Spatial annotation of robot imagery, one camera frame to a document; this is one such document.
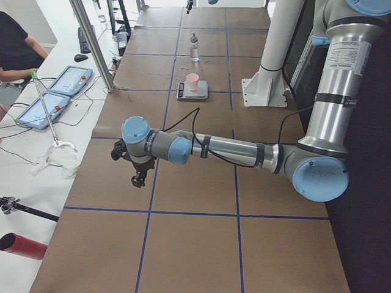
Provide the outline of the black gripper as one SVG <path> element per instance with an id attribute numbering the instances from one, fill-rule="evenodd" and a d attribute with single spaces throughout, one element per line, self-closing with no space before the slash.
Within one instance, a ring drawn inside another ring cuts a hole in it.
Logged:
<path id="1" fill-rule="evenodd" d="M 191 11 L 191 7 L 193 5 L 194 1 L 193 0 L 188 0 L 187 6 L 186 6 L 186 14 L 189 14 Z"/>
<path id="2" fill-rule="evenodd" d="M 136 175 L 131 178 L 131 183 L 135 187 L 144 187 L 148 171 L 155 168 L 156 158 L 145 155 L 141 157 L 132 156 L 131 159 L 136 169 Z"/>

